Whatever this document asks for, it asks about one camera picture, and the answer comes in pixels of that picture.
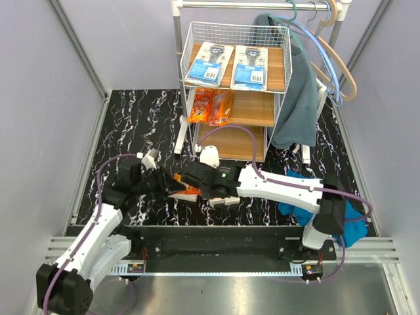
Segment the orange razor bag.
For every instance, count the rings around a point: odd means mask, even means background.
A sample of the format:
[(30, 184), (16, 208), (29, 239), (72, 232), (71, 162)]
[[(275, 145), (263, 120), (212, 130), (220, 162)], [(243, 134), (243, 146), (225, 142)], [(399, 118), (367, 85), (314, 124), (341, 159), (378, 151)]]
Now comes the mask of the orange razor bag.
[(174, 174), (174, 179), (184, 186), (184, 190), (180, 191), (180, 192), (176, 192), (176, 194), (196, 195), (196, 196), (201, 195), (201, 191), (200, 191), (199, 188), (195, 188), (193, 186), (190, 186), (189, 184), (186, 184), (185, 182), (182, 181), (182, 175), (181, 174), (175, 173)]
[(230, 114), (234, 102), (234, 91), (216, 90), (213, 97), (213, 105), (209, 125), (221, 127), (230, 123)]
[(199, 87), (196, 89), (192, 110), (187, 119), (189, 123), (208, 123), (212, 105), (214, 89)]

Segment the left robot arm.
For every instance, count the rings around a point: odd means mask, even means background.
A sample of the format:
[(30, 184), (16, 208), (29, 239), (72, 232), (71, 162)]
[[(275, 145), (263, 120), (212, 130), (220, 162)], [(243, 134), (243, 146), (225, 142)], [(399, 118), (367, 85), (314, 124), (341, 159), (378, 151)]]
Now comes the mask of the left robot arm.
[(35, 277), (44, 314), (86, 314), (99, 283), (123, 257), (136, 259), (139, 236), (122, 222), (144, 195), (170, 196), (185, 189), (150, 154), (111, 157), (96, 175), (98, 203), (71, 246)]

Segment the blue razor blister pack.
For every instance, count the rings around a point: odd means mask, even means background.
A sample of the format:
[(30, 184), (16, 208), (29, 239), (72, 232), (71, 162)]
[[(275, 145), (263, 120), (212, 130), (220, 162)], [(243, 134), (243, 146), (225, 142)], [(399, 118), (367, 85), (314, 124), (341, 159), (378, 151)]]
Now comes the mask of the blue razor blister pack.
[(268, 49), (235, 47), (230, 88), (237, 91), (265, 92), (268, 82)]

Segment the orange razor bag front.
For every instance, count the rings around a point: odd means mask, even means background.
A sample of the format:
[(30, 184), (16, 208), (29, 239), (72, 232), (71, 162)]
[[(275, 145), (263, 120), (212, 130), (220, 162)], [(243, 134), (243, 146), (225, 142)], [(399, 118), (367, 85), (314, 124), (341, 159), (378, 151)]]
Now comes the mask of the orange razor bag front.
[(213, 105), (209, 125), (221, 127), (230, 123), (230, 114), (234, 102), (234, 91), (216, 90), (213, 97)]

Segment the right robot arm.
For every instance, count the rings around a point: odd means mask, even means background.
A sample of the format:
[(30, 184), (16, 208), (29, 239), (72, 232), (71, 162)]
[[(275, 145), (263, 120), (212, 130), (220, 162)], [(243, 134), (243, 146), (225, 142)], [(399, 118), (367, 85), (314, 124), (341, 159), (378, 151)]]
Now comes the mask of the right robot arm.
[(256, 172), (252, 165), (238, 162), (218, 167), (193, 161), (181, 171), (182, 181), (200, 189), (201, 196), (213, 198), (261, 198), (299, 207), (311, 213), (305, 224), (299, 255), (315, 259), (330, 236), (345, 231), (347, 202), (336, 190), (333, 179), (295, 178), (267, 172)]

